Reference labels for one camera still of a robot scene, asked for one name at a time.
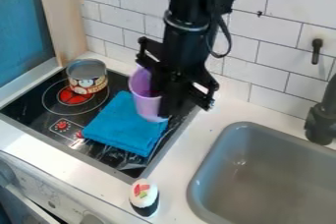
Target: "can lid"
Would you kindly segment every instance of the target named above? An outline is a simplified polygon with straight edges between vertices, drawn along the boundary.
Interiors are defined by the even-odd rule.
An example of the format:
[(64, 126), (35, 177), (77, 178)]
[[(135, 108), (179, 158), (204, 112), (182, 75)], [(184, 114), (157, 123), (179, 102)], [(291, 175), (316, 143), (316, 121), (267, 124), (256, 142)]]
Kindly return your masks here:
[(76, 60), (68, 65), (67, 75), (76, 80), (97, 79), (106, 75), (106, 66), (99, 60)]
[(132, 184), (130, 202), (132, 205), (145, 208), (155, 203), (158, 197), (157, 186), (146, 179), (140, 179)]

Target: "stove control panel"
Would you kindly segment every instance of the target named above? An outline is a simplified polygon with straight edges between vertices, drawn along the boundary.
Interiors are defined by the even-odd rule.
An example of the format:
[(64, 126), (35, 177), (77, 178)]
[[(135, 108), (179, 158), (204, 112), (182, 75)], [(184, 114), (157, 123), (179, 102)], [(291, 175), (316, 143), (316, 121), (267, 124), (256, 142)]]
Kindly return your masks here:
[(68, 119), (60, 119), (55, 122), (50, 128), (49, 131), (62, 136), (63, 138), (76, 141), (78, 139), (83, 139), (82, 129), (84, 127), (72, 122)]

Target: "tin can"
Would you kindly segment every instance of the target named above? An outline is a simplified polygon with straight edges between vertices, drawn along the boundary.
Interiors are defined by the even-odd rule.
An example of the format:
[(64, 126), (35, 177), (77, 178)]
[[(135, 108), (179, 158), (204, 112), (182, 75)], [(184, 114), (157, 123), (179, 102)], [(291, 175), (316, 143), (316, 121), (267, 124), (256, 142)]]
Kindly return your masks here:
[(106, 65), (94, 59), (76, 60), (67, 67), (70, 89), (78, 94), (92, 94), (108, 84)]

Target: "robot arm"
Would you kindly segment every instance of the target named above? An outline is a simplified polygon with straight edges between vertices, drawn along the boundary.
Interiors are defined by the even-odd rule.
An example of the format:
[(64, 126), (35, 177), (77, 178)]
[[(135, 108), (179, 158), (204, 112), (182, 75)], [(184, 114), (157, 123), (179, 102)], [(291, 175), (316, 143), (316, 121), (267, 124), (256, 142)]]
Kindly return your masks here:
[[(162, 96), (159, 116), (169, 117), (179, 111), (186, 99), (208, 110), (219, 88), (204, 64), (209, 54), (221, 58), (231, 49), (231, 36), (222, 15), (231, 13), (234, 0), (171, 0), (164, 14), (166, 25), (163, 42), (142, 37), (137, 63), (152, 74), (151, 92)], [(226, 35), (228, 52), (212, 51), (221, 28)], [(196, 88), (204, 87), (207, 92)]]

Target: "metal sink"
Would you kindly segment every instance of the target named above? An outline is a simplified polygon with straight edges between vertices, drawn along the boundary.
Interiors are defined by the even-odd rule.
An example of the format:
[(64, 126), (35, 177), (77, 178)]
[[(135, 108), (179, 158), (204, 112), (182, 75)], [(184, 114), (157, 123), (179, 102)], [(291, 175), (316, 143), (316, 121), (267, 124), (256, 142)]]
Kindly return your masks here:
[(336, 152), (253, 123), (227, 127), (191, 180), (213, 224), (335, 224)]

